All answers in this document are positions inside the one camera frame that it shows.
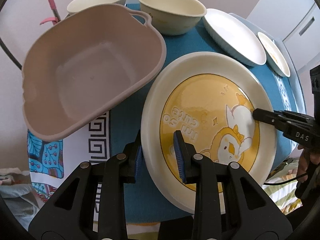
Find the person's hand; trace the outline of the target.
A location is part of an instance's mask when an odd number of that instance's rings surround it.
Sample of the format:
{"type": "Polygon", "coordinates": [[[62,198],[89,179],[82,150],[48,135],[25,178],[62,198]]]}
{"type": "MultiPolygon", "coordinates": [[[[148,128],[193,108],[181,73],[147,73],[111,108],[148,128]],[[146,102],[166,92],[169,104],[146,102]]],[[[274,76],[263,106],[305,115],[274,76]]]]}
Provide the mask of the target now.
{"type": "Polygon", "coordinates": [[[297,176],[301,176],[306,173],[308,166],[310,163],[318,165],[320,162],[320,153],[317,149],[309,149],[304,147],[303,145],[298,145],[297,147],[299,150],[303,150],[299,162],[298,162],[298,169],[297,169],[297,176]]]}

